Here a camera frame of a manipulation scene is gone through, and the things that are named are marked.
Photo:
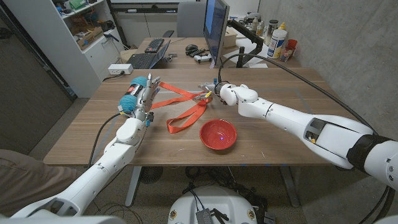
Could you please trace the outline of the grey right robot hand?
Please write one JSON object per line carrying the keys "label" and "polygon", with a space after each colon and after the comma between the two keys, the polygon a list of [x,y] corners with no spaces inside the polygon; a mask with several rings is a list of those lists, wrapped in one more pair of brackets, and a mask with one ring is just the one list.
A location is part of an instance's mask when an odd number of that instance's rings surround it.
{"label": "grey right robot hand", "polygon": [[210,98],[210,96],[218,96],[221,98],[220,92],[221,88],[223,87],[222,83],[203,83],[199,84],[198,87],[203,90],[203,93],[200,93],[197,96],[194,96],[194,100],[205,100]]}

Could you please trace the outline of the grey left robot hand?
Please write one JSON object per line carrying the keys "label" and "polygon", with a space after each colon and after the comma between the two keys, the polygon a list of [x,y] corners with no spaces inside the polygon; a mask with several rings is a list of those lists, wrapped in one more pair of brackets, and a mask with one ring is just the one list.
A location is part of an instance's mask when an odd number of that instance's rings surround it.
{"label": "grey left robot hand", "polygon": [[149,73],[147,77],[136,77],[131,83],[142,86],[137,92],[134,115],[135,118],[144,121],[152,108],[152,101],[160,90],[160,77],[153,78],[152,74]]}

